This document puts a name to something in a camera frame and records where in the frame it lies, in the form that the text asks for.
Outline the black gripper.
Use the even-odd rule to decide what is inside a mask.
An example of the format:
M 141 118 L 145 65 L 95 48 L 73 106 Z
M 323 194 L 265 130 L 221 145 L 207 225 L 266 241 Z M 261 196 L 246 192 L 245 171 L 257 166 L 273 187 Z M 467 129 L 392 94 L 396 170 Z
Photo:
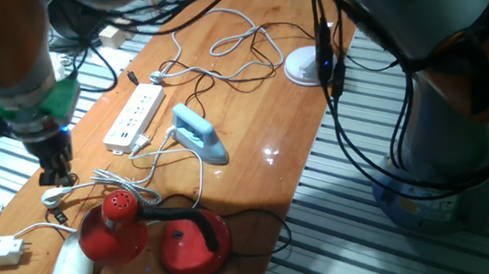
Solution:
M 26 150 L 36 156 L 41 168 L 40 186 L 73 186 L 77 177 L 72 172 L 73 159 L 72 135 L 70 130 L 62 128 L 42 140 L 24 142 Z

